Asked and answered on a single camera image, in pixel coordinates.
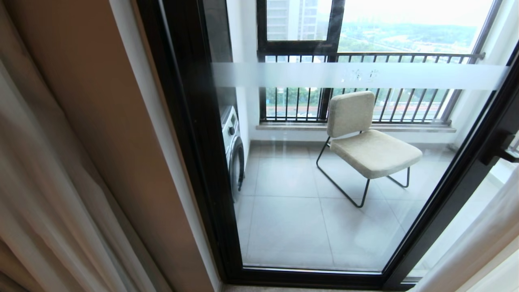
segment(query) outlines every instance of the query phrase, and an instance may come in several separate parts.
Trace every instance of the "door handle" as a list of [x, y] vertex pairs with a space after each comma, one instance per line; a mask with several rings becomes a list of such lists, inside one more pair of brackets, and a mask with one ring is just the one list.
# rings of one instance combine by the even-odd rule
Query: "door handle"
[[481, 162], [484, 165], [493, 165], [497, 159], [502, 158], [512, 163], [519, 163], [519, 155], [508, 150], [508, 146], [514, 138], [515, 135], [510, 132], [499, 133], [492, 146], [481, 156]]

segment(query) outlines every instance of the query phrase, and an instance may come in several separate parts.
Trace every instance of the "curtain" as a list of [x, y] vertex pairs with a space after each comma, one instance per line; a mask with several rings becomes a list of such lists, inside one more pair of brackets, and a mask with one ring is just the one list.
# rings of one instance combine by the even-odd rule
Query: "curtain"
[[519, 288], [519, 168], [412, 292]]
[[0, 2], [0, 290], [171, 291]]

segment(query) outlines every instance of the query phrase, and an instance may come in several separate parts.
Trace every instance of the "front-load washing machine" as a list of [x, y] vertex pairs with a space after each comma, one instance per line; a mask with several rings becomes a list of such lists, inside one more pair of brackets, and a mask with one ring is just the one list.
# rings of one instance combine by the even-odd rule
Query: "front-load washing machine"
[[240, 124], [236, 110], [232, 106], [220, 108], [222, 121], [222, 136], [224, 138], [225, 156], [229, 169], [230, 184], [233, 191], [233, 201], [238, 201], [238, 193], [244, 178], [245, 161], [243, 157], [243, 142], [240, 137]]

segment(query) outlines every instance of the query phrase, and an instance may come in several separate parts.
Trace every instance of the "chair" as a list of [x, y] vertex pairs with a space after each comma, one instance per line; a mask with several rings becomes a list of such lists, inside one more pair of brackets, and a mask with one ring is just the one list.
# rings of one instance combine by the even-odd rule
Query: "chair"
[[[371, 91], [353, 92], [334, 96], [330, 100], [328, 112], [328, 139], [317, 157], [319, 170], [348, 198], [357, 208], [364, 206], [370, 180], [388, 177], [403, 188], [409, 187], [411, 166], [422, 157], [422, 152], [403, 141], [377, 130], [370, 129], [373, 119], [375, 95]], [[359, 132], [342, 139], [332, 139]], [[362, 202], [358, 205], [329, 175], [319, 166], [319, 159], [326, 147], [351, 165], [367, 179]], [[390, 175], [407, 168], [407, 183], [403, 185]]]

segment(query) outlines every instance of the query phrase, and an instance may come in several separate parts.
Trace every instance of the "chair backrest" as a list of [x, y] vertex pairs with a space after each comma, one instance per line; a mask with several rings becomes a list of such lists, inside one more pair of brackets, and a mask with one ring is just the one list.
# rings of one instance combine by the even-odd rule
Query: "chair backrest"
[[359, 91], [334, 96], [328, 111], [328, 136], [337, 138], [371, 127], [375, 95], [371, 91]]

